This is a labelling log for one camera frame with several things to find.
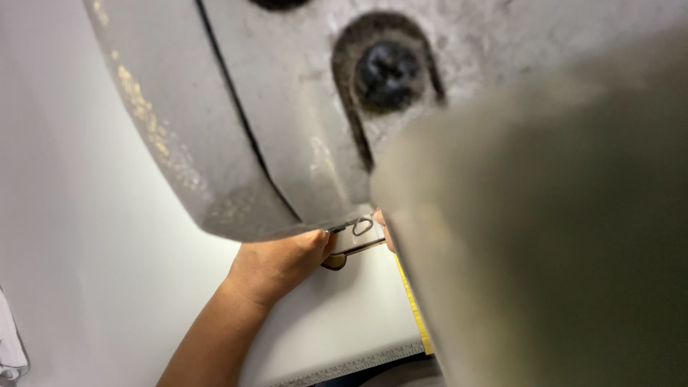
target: hand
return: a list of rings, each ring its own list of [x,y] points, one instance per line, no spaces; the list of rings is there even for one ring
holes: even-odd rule
[[[383,212],[381,210],[375,211],[375,213],[373,213],[373,218],[375,218],[375,221],[377,223],[380,223],[383,227],[383,231],[385,232],[385,242],[387,243],[387,248],[392,253],[396,253],[396,250],[394,249],[394,244],[392,244],[391,237],[389,236],[389,229],[387,228],[387,223],[385,223],[385,219],[383,218]]]
[[[271,308],[323,263],[335,243],[336,235],[320,230],[243,243],[225,282],[252,303]]]

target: yellow measuring tape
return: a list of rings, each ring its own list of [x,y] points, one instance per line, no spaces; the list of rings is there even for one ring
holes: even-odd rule
[[[413,294],[411,294],[411,288],[409,288],[409,283],[406,281],[406,275],[404,275],[404,269],[401,268],[401,263],[399,263],[399,257],[394,254],[394,259],[396,260],[396,266],[399,268],[399,274],[401,274],[401,281],[404,282],[404,289],[406,289],[406,296],[409,298],[411,303],[411,310],[413,311],[413,317],[416,319],[416,325],[418,325],[418,331],[420,332],[420,339],[423,341],[423,347],[425,348],[425,355],[431,355],[435,353],[430,343],[430,336],[428,336],[428,331],[425,329],[425,324],[423,324],[422,318],[420,318],[420,312],[418,312],[418,305],[413,299]]]

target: gray plastic panel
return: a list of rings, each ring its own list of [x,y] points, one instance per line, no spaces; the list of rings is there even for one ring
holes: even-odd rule
[[[241,241],[300,230],[241,125],[196,2],[85,5],[134,124],[194,221]]]

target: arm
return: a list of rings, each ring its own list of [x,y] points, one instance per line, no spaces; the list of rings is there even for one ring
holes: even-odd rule
[[[322,231],[244,243],[227,278],[198,315],[158,387],[236,386],[251,342],[270,309],[330,254]]]

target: white wall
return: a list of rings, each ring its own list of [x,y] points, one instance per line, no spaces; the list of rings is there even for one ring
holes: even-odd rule
[[[0,0],[0,285],[20,387],[152,386],[237,243],[196,228],[79,0]]]

